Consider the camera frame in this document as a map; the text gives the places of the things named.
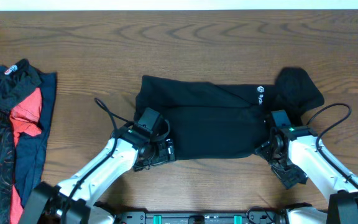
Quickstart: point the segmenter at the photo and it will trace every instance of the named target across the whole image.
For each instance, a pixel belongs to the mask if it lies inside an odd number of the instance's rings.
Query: wooden table
[[[43,180],[69,178],[112,131],[93,98],[131,119],[142,75],[213,83],[273,83],[303,67],[326,104],[353,114],[324,143],[358,175],[358,11],[0,12],[0,64],[28,58],[58,72]],[[307,120],[315,112],[309,111]],[[322,131],[345,114],[323,113]],[[202,159],[127,172],[103,195],[117,209],[246,210],[309,202],[328,207],[313,185],[285,190],[265,161]]]

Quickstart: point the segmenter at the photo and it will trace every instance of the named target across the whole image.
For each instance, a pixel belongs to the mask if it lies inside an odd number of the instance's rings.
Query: black motor joint
[[[169,121],[151,108],[146,108],[132,129],[122,127],[121,138],[132,143],[139,151],[134,171],[150,169],[152,166],[176,160],[173,141],[168,137],[169,132]]]
[[[268,162],[286,189],[297,183],[305,184],[308,176],[289,160],[288,145],[297,137],[317,134],[307,126],[293,127],[284,110],[271,112],[266,118],[266,125],[270,130],[269,140],[259,146],[255,153]]]

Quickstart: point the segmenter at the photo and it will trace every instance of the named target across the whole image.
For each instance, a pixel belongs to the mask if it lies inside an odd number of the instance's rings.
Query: folded black garment
[[[42,133],[29,136],[22,133],[16,146],[15,187],[24,207],[34,189],[41,181],[47,155],[47,143],[52,124],[53,107],[56,99],[57,74],[39,71],[42,94],[42,111],[38,122]]]
[[[274,85],[215,85],[143,76],[134,119],[147,107],[170,122],[175,155],[184,159],[247,157],[268,140],[264,119],[285,110],[294,125],[324,104],[301,68],[284,68]]]

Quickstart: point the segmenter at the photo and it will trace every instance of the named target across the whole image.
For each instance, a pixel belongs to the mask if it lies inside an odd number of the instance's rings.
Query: green connector
[[[234,216],[234,224],[242,224],[242,216],[235,215]]]
[[[161,215],[155,215],[153,217],[153,224],[162,224],[162,217]]]

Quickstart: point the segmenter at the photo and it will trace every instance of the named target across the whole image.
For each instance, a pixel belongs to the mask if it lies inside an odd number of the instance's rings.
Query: clothing pile
[[[269,140],[265,117],[285,110],[292,124],[324,104],[323,95],[302,68],[284,68],[274,85],[215,85],[143,76],[134,119],[147,107],[170,122],[175,157],[247,157]]]
[[[26,59],[0,66],[0,223],[18,223],[44,168],[57,85]]]

